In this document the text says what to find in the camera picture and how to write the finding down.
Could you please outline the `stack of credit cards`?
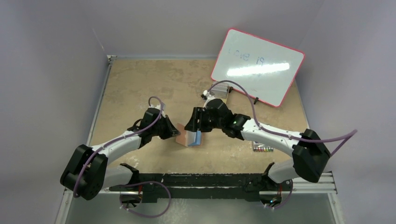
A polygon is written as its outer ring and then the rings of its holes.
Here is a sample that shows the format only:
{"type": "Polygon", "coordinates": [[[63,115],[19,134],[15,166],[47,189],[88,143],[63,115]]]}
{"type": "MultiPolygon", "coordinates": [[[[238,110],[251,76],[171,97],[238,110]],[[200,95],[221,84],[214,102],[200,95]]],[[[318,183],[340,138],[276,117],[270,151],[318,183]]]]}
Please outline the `stack of credit cards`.
{"type": "Polygon", "coordinates": [[[229,85],[227,83],[220,83],[220,84],[216,84],[216,83],[217,82],[213,82],[210,89],[210,94],[216,98],[227,99],[229,85]]]}

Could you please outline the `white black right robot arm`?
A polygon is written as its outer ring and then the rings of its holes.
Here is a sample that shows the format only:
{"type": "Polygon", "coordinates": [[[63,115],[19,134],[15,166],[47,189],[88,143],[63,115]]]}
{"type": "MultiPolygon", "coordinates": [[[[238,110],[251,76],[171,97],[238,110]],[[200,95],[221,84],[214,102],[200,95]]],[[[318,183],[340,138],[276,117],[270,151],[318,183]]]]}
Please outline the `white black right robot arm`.
{"type": "Polygon", "coordinates": [[[269,190],[283,181],[298,177],[317,183],[331,157],[315,131],[286,131],[256,122],[250,116],[232,113],[218,98],[207,101],[204,107],[194,107],[185,125],[185,130],[190,132],[207,133],[213,129],[220,129],[230,138],[254,141],[278,149],[290,157],[287,161],[267,167],[262,183],[269,190]]]}

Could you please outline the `pink leather card holder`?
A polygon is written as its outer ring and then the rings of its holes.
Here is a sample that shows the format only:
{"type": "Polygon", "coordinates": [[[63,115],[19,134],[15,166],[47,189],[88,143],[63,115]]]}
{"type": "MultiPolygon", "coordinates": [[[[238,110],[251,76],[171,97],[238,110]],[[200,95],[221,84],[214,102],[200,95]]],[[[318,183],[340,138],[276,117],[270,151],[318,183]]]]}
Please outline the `pink leather card holder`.
{"type": "Polygon", "coordinates": [[[176,143],[185,147],[195,147],[202,144],[202,133],[201,131],[190,132],[184,129],[184,126],[177,123],[177,130],[180,134],[176,137],[176,143]]]}

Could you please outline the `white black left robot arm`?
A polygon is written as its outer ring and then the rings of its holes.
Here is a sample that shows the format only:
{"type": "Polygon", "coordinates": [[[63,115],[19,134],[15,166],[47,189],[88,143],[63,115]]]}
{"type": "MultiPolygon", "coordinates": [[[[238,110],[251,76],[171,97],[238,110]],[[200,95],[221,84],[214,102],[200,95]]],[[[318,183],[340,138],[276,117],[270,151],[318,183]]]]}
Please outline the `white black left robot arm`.
{"type": "Polygon", "coordinates": [[[99,145],[79,145],[60,177],[60,183],[74,196],[93,199],[105,186],[108,164],[142,148],[153,137],[166,140],[180,135],[168,115],[159,107],[148,108],[122,135],[99,145]]]}

